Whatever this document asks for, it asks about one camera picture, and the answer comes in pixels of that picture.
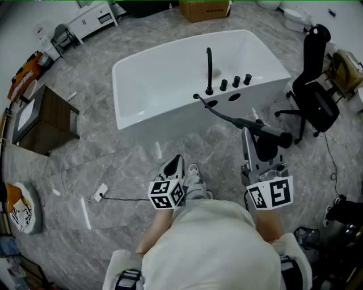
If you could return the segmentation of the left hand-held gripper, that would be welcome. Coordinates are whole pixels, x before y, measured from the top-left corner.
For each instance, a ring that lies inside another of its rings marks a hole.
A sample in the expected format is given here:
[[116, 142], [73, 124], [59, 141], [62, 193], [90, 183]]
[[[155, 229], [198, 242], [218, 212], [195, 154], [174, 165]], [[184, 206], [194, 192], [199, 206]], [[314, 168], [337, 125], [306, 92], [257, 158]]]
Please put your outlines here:
[[147, 192], [156, 210], [174, 210], [185, 205], [184, 176], [182, 155], [176, 155], [161, 165], [156, 178], [150, 182]]

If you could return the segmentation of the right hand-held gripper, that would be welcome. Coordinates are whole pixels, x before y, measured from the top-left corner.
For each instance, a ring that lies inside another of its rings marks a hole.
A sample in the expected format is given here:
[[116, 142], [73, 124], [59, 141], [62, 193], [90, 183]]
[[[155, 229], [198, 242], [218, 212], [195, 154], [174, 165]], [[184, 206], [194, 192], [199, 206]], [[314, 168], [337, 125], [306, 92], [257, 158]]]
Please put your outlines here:
[[[274, 210], [293, 203], [293, 176], [288, 172], [281, 148], [270, 137], [254, 137], [248, 128], [242, 129], [242, 146], [245, 161], [242, 166], [242, 184], [259, 211]], [[277, 163], [259, 169], [259, 162]]]

